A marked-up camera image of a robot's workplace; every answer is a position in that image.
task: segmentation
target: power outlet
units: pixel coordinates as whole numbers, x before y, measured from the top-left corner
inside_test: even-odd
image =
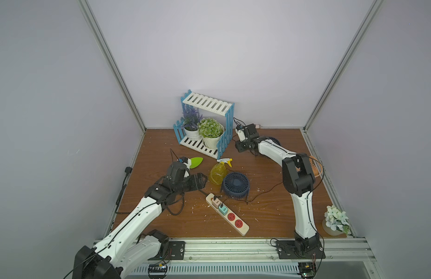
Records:
[[[231,209],[229,209],[225,204],[220,203],[220,205],[215,207],[214,205],[214,194],[210,193],[206,197],[206,202],[222,216],[233,228],[236,229],[242,236],[245,236],[249,230],[249,226],[239,218]]]

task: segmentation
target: white spray nozzle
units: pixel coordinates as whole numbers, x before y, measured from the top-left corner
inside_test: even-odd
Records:
[[[227,163],[227,164],[229,164],[230,167],[232,167],[232,165],[231,165],[232,159],[231,158],[222,158],[222,159],[219,159],[217,161],[220,162],[220,163],[221,162]]]

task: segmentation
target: white hydrangea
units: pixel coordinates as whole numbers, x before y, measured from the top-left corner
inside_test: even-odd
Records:
[[[345,234],[349,231],[349,219],[345,211],[339,211],[335,205],[327,206],[327,212],[324,213],[326,218],[326,226],[331,230],[339,230]]]

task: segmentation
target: blue plant stand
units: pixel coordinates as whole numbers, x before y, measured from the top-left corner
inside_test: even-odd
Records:
[[[214,159],[220,159],[232,139],[232,118],[234,116],[234,103],[227,103],[205,95],[197,94],[190,90],[185,94],[184,97],[181,97],[181,100],[183,110],[185,106],[192,106],[222,115],[226,118],[225,132],[217,143],[217,148],[205,147],[202,139],[198,141],[191,141],[186,136],[185,128],[183,127],[183,118],[177,120],[177,123],[174,124],[175,135],[177,136],[177,140],[181,145],[187,146]]]

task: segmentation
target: power strip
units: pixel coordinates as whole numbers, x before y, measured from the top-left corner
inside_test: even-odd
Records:
[[[206,202],[215,210],[217,213],[222,216],[233,228],[235,228],[242,236],[245,236],[249,230],[249,226],[237,216],[231,209],[229,209],[226,205],[224,207],[228,210],[225,215],[218,208],[216,208],[211,200],[214,198],[214,194],[210,193],[206,196]]]

